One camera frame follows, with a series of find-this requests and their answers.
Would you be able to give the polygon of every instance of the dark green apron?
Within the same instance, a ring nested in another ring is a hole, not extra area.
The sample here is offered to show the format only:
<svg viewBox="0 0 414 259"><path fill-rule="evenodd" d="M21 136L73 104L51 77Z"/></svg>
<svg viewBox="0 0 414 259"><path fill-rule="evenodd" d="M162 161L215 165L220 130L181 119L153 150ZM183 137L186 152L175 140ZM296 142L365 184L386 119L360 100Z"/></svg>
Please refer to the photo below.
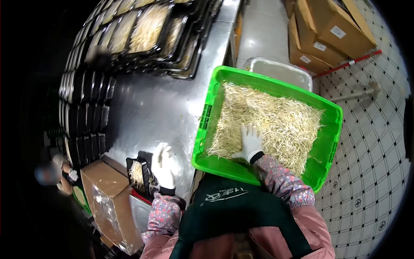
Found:
<svg viewBox="0 0 414 259"><path fill-rule="evenodd" d="M188 258L196 241L250 228L279 227L293 258L312 252L289 205L262 187L208 174L181 218L170 259Z"/></svg>

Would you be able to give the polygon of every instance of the gloved hand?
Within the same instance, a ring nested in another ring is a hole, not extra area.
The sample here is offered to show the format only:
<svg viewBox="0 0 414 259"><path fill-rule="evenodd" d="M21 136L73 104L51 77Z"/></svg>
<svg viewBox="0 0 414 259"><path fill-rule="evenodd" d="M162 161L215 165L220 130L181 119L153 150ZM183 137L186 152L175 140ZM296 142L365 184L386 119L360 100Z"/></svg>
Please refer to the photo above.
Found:
<svg viewBox="0 0 414 259"><path fill-rule="evenodd" d="M243 149L233 156L233 158L244 158L247 162L253 158L259 152L262 152L262 134L258 136L256 127L252 126L251 123L247 125L241 124L241 142Z"/></svg>
<svg viewBox="0 0 414 259"><path fill-rule="evenodd" d="M152 156L151 171L161 187L175 189L175 167L173 164L171 146L168 143L159 143Z"/></svg>
<svg viewBox="0 0 414 259"><path fill-rule="evenodd" d="M78 179L77 172L73 168L69 169L69 177L75 182Z"/></svg>

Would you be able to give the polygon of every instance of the green plastic crate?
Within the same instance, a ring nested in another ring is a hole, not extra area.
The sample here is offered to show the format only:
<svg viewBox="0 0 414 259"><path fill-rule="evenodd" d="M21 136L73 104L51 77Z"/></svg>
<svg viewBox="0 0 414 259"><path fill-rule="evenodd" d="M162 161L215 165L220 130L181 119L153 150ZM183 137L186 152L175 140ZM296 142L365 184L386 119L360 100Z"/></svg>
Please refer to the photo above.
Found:
<svg viewBox="0 0 414 259"><path fill-rule="evenodd" d="M75 200L79 203L79 205L86 210L87 213L89 213L89 215L92 215L91 210L89 209L89 204L88 204L88 200L86 199L85 196L85 192L83 191L83 188L79 188L79 190L82 192L83 195L83 199L85 200L86 204L82 205L82 203L79 201L78 197L76 197L75 191L72 192L73 197L75 198Z"/></svg>
<svg viewBox="0 0 414 259"><path fill-rule="evenodd" d="M325 182L335 155L341 133L342 108L297 86L236 68L219 66L213 71L191 159L193 167L222 177L260 185L252 166L218 158L216 155L206 156L207 149L216 133L217 122L224 101L224 89L221 86L223 81L232 82L236 85L248 85L275 97L295 98L311 107L325 110L321 118L321 124L324 127L318 131L318 138L313 143L310 151L310 157L321 163L309 158L305 165L305 172L302 174L303 182L311 186L314 192L317 193Z"/></svg>

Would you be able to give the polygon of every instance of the metal countertop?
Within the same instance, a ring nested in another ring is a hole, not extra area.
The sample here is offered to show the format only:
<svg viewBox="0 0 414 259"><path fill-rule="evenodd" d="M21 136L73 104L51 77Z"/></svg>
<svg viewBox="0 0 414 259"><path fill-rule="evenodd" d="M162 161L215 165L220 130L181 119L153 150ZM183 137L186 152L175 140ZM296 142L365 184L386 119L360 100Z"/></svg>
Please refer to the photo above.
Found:
<svg viewBox="0 0 414 259"><path fill-rule="evenodd" d="M228 21L213 23L194 80L148 74L117 79L107 128L113 145L106 155L126 167L126 158L136 158L138 151L152 153L158 143L168 142L179 169L176 194L186 201L195 173L191 155L199 117L212 72L223 64L240 2L223 1L218 19Z"/></svg>

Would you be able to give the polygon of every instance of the white label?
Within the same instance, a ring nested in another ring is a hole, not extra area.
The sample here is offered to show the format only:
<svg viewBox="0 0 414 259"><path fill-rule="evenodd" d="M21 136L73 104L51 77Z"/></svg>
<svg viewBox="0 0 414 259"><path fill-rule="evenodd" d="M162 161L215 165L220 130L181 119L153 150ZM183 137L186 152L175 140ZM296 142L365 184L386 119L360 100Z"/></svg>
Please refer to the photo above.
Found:
<svg viewBox="0 0 414 259"><path fill-rule="evenodd" d="M325 51L326 49L326 46L319 42L315 42L313 47L319 49L320 51Z"/></svg>
<svg viewBox="0 0 414 259"><path fill-rule="evenodd" d="M305 57L304 55L300 57L300 60L302 60L306 64L308 64L309 62L311 62L311 60L309 58Z"/></svg>
<svg viewBox="0 0 414 259"><path fill-rule="evenodd" d="M338 37L338 38L340 38L340 39L342 39L345 35L346 35L346 33L344 32L344 31L342 31L338 26L334 26L331 30L330 30L330 32L332 32L333 34L335 34L336 35L336 37Z"/></svg>

